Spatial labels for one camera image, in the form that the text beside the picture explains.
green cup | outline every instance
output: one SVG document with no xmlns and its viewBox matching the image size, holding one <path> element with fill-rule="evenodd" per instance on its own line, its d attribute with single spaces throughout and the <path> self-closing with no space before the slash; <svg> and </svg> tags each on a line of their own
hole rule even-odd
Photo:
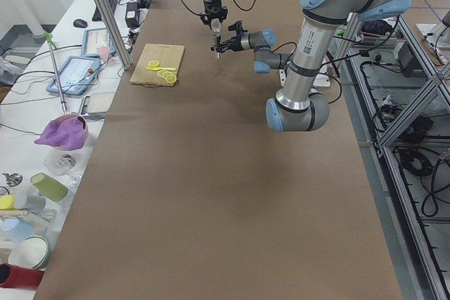
<svg viewBox="0 0 450 300">
<path fill-rule="evenodd" d="M 59 202 L 68 194 L 68 189 L 63 184 L 42 172 L 34 175 L 30 180 L 41 194 L 54 202 Z"/>
</svg>

black keyboard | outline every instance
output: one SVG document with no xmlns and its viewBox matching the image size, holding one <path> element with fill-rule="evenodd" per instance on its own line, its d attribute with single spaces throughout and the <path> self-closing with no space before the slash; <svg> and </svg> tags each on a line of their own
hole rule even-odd
<svg viewBox="0 0 450 300">
<path fill-rule="evenodd" d="M 108 0 L 108 3 L 110 4 L 111 11 L 114 13 L 115 8 L 117 6 L 117 2 L 119 0 Z M 94 12 L 94 16 L 92 17 L 92 21 L 101 21 L 101 14 L 98 10 L 98 7 L 96 8 L 96 11 Z"/>
</svg>

red cylinder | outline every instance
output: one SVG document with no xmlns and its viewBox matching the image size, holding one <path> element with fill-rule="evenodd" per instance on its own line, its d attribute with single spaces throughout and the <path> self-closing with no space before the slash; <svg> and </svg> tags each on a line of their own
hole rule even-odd
<svg viewBox="0 0 450 300">
<path fill-rule="evenodd" d="M 0 287 L 3 288 L 37 289 L 43 276 L 42 270 L 0 263 Z"/>
</svg>

computer mouse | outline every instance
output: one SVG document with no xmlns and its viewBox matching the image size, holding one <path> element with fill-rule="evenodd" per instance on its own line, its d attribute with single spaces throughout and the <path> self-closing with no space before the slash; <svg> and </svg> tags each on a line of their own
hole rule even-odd
<svg viewBox="0 0 450 300">
<path fill-rule="evenodd" d="M 75 27 L 78 27 L 78 28 L 86 28 L 87 27 L 87 22 L 85 20 L 83 20 L 83 19 L 75 19 L 73 21 L 73 25 Z"/>
</svg>

cutting board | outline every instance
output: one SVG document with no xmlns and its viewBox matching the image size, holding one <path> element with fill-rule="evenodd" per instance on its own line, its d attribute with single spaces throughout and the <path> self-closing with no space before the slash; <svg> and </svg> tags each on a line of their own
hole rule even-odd
<svg viewBox="0 0 450 300">
<path fill-rule="evenodd" d="M 143 48 L 139 61 L 134 69 L 133 75 L 129 80 L 131 84 L 148 84 L 155 86 L 173 86 L 162 77 L 158 76 L 158 72 L 147 70 L 148 63 L 152 60 L 158 60 L 160 67 L 175 67 L 176 71 L 172 72 L 178 77 L 181 59 L 184 54 L 184 46 L 180 45 L 164 45 L 164 44 L 146 44 Z"/>
</svg>

